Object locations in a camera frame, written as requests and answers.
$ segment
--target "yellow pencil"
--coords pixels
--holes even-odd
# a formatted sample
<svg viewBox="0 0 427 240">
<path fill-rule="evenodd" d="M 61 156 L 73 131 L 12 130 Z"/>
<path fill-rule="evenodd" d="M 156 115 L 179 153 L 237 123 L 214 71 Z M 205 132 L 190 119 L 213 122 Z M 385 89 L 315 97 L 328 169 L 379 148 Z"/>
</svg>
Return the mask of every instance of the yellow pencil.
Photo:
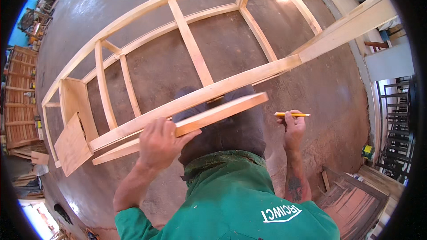
<svg viewBox="0 0 427 240">
<path fill-rule="evenodd" d="M 285 113 L 282 111 L 279 111 L 279 112 L 276 112 L 274 115 L 277 117 L 284 117 Z M 305 113 L 291 113 L 291 115 L 293 117 L 309 117 L 310 116 L 310 114 L 305 114 Z"/>
</svg>

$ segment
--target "forearm tattoo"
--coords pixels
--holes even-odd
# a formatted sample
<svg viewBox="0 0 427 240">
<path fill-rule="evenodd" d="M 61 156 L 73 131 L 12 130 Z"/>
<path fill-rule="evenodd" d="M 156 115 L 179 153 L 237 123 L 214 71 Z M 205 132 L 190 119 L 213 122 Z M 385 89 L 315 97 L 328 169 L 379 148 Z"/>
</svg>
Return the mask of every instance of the forearm tattoo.
<svg viewBox="0 0 427 240">
<path fill-rule="evenodd" d="M 295 176 L 289 178 L 288 192 L 292 196 L 293 202 L 299 202 L 302 199 L 301 180 Z"/>
</svg>

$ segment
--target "workshop floor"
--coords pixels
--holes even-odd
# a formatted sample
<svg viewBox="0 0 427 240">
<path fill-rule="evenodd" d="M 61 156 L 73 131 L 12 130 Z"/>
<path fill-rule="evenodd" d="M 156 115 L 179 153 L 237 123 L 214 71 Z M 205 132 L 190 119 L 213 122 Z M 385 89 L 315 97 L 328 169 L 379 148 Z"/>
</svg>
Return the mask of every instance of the workshop floor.
<svg viewBox="0 0 427 240">
<path fill-rule="evenodd" d="M 37 100 L 41 100 L 61 69 L 97 32 L 116 18 L 147 0 L 59 0 L 53 21 L 43 39 L 37 65 Z M 184 15 L 234 0 L 179 0 Z M 321 27 L 335 19 L 321 0 L 303 0 Z M 263 30 L 278 58 L 283 58 L 314 37 L 295 5 L 289 1 L 249 0 L 248 9 Z M 148 13 L 126 26 L 109 40 L 122 47 L 142 34 L 173 20 L 168 6 Z M 189 25 L 214 81 L 267 63 L 248 25 L 238 11 L 204 19 Z M 110 52 L 104 50 L 104 58 Z M 142 113 L 171 101 L 181 87 L 201 83 L 178 30 L 161 36 L 127 56 L 131 80 Z M 70 77 L 82 78 L 95 66 L 89 54 Z M 126 93 L 120 63 L 105 70 L 107 85 L 118 124 L 134 114 Z M 276 194 L 284 194 L 286 156 L 282 148 L 283 127 L 275 123 L 275 111 L 299 109 L 310 113 L 302 143 L 304 167 L 316 199 L 324 191 L 322 166 L 357 172 L 362 164 L 362 147 L 368 141 L 367 98 L 358 68 L 348 44 L 342 45 L 280 77 L 255 86 L 270 100 L 263 104 L 266 158 Z M 100 135 L 108 131 L 96 78 L 88 83 L 89 99 Z M 58 93 L 51 99 L 58 102 Z M 48 108 L 53 142 L 63 130 L 59 108 Z M 56 169 L 52 158 L 50 173 L 43 177 L 47 207 L 60 203 L 79 239 L 89 227 L 101 239 L 118 239 L 112 208 L 117 186 L 135 163 L 137 154 L 98 166 L 88 160 L 68 178 Z M 142 209 L 153 226 L 161 228 L 184 202 L 186 185 L 179 177 L 178 161 L 152 183 Z"/>
</svg>

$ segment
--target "green shirt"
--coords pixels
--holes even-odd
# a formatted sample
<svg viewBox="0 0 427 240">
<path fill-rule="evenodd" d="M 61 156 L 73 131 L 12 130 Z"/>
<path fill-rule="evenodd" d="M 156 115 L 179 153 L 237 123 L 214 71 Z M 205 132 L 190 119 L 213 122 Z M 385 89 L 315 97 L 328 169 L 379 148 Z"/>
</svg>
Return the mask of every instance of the green shirt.
<svg viewBox="0 0 427 240">
<path fill-rule="evenodd" d="M 339 239 L 335 222 L 313 201 L 275 196 L 265 161 L 250 152 L 212 153 L 185 168 L 187 200 L 158 231 L 139 208 L 120 211 L 121 240 Z"/>
</svg>

